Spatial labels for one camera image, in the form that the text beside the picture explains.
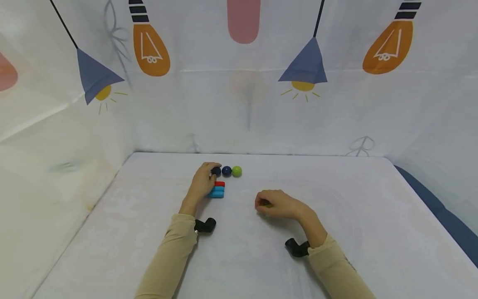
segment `dark blue ball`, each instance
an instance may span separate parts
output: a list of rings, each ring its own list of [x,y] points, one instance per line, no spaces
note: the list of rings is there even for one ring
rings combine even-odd
[[[230,177],[232,175],[232,168],[229,166],[224,166],[222,168],[222,175],[225,177]]]
[[[211,170],[211,174],[216,175],[216,176],[220,176],[221,175],[221,168],[220,167],[214,167]]]

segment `black cord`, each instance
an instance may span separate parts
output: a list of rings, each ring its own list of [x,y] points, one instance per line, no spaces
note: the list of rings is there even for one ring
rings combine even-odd
[[[317,29],[319,29],[320,17],[322,16],[322,10],[324,9],[324,2],[325,0],[322,0],[322,3],[320,4],[319,16],[317,17],[317,23],[315,23],[314,37],[317,36]]]
[[[55,6],[55,4],[53,3],[53,0],[50,0],[50,3],[53,5],[53,8],[55,9],[56,14],[57,14],[58,17],[60,18],[60,21],[61,21],[61,23],[63,24],[63,27],[64,27],[65,30],[66,30],[66,33],[68,33],[68,35],[70,36],[71,41],[72,41],[73,44],[75,45],[75,48],[78,49],[78,45],[76,44],[75,40],[74,40],[73,37],[71,36],[71,33],[70,33],[70,31],[68,30],[68,28],[66,27],[66,24],[65,24],[65,22],[63,21],[63,18],[61,17],[60,13],[58,12],[58,9],[56,9],[56,6]]]

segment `printed backdrop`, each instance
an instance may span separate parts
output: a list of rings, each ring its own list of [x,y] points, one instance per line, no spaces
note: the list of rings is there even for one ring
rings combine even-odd
[[[133,151],[386,156],[478,233],[476,11],[0,0],[2,295],[30,297]]]

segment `blue lampshade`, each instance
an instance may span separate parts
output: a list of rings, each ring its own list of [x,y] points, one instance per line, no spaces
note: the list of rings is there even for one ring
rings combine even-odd
[[[299,81],[312,84],[327,82],[322,54],[315,37],[302,49],[279,81]]]
[[[108,85],[123,82],[124,79],[116,75],[106,66],[102,65],[90,55],[77,49],[78,65],[80,69],[81,84],[85,91],[87,105]]]

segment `small green object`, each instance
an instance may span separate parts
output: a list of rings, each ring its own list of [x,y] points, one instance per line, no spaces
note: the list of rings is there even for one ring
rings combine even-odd
[[[239,166],[234,166],[232,168],[232,176],[233,177],[240,177],[242,176],[242,168],[240,168]]]

